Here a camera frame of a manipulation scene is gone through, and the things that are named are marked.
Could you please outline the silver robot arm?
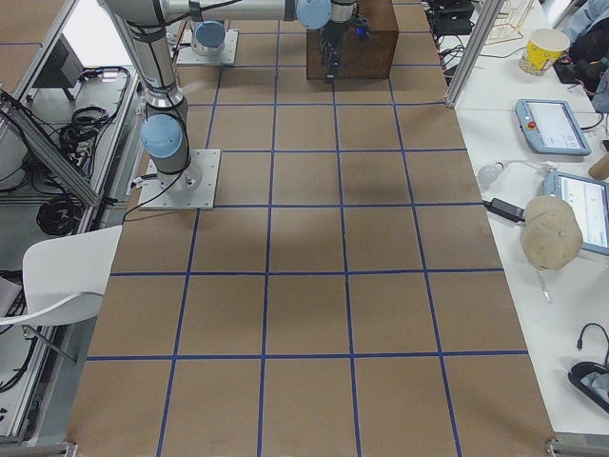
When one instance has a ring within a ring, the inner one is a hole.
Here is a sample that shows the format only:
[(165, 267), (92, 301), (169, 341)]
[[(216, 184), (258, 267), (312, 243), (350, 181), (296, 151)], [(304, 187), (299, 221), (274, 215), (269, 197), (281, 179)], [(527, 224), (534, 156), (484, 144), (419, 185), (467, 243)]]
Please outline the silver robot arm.
[(192, 37), (191, 47), (199, 55), (219, 53), (226, 40), (225, 23), (217, 20), (204, 20), (190, 23)]
[(340, 67), (340, 46), (360, 15), (355, 1), (105, 1), (104, 7), (145, 87), (149, 119), (141, 130), (161, 143), (148, 153), (166, 189), (183, 173), (196, 170), (187, 151), (187, 101), (180, 88), (167, 41), (167, 28), (183, 20), (194, 24), (195, 45), (212, 50), (225, 41), (225, 20), (297, 20), (321, 35), (324, 80), (333, 83)]

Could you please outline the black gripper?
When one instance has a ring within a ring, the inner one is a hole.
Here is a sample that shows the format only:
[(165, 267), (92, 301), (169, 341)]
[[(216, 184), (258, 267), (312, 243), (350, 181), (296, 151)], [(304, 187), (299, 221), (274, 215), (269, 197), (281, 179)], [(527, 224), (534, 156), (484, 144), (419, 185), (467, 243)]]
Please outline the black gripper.
[(321, 28), (321, 65), (325, 67), (324, 81), (327, 84), (334, 83), (341, 63), (341, 55), (334, 48), (342, 44), (351, 26), (351, 21), (330, 20)]

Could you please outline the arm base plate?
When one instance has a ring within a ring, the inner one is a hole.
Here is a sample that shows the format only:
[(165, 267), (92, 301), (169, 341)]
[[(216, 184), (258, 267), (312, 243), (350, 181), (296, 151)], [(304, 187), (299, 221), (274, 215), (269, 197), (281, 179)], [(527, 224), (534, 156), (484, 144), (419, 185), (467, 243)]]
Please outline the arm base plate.
[(146, 210), (213, 209), (221, 161), (219, 149), (192, 149), (190, 165), (176, 184), (161, 174), (146, 180), (138, 203)]
[(180, 66), (232, 66), (235, 61), (238, 31), (226, 30), (225, 46), (222, 51), (215, 54), (199, 55), (191, 47), (192, 32), (186, 32), (186, 39), (181, 43), (178, 51), (177, 64)]

